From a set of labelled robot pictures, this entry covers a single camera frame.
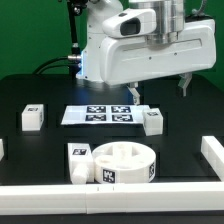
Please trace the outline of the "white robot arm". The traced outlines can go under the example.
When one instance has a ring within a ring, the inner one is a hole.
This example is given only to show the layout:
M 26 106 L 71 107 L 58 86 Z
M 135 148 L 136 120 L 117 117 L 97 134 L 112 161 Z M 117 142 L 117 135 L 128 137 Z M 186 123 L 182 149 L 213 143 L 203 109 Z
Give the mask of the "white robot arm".
M 140 103 L 140 81 L 192 73 L 216 62 L 215 21 L 186 16 L 185 0 L 87 0 L 87 45 L 77 78 L 95 85 L 125 84 Z

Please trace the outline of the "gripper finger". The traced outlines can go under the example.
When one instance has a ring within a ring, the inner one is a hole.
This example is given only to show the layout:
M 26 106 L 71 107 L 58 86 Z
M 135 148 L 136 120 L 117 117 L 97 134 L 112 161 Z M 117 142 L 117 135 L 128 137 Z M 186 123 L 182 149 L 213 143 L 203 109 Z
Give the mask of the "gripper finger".
M 139 105 L 140 104 L 140 94 L 137 91 L 138 83 L 137 82 L 135 82 L 135 83 L 129 83 L 127 85 L 127 87 L 128 87 L 128 90 L 130 91 L 130 93 L 133 96 L 133 103 L 135 105 Z
M 178 86 L 182 89 L 182 95 L 187 95 L 187 87 L 190 84 L 192 80 L 192 74 L 191 73 L 184 73 L 180 75 L 180 81 L 178 83 Z

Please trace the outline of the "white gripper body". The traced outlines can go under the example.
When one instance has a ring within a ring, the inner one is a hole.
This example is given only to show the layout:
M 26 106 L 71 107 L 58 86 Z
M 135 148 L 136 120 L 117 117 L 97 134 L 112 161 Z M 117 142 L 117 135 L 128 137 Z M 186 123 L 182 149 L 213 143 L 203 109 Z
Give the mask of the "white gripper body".
M 215 62 L 213 19 L 186 23 L 173 43 L 152 45 L 145 36 L 107 37 L 100 48 L 100 75 L 108 85 L 210 69 Z

